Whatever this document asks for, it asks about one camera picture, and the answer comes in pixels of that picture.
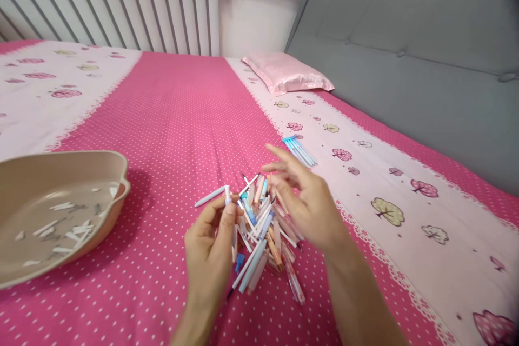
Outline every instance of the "hand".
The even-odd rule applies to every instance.
[[[270,184],[283,198],[301,233],[325,253],[340,247],[349,239],[349,233],[326,181],[287,151],[271,144],[267,144],[267,149],[280,161],[265,165],[262,169],[265,172],[279,172],[270,176]],[[301,191],[299,197],[292,188]]]
[[[187,306],[200,313],[216,315],[232,266],[231,241],[235,224],[243,211],[233,203],[225,206],[225,196],[209,203],[195,224],[185,233],[188,267]]]

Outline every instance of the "fingernail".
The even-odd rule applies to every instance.
[[[225,206],[225,213],[229,215],[234,215],[236,213],[236,204],[229,203]]]

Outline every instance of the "white radiator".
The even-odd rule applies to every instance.
[[[0,39],[218,56],[218,0],[0,0]]]

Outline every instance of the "satin pillowcase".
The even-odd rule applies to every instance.
[[[322,73],[285,53],[256,53],[242,61],[263,80],[274,96],[306,89],[334,89]]]

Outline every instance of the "gray upholstered headboard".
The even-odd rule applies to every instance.
[[[519,195],[515,0],[303,0],[286,52],[334,95]]]

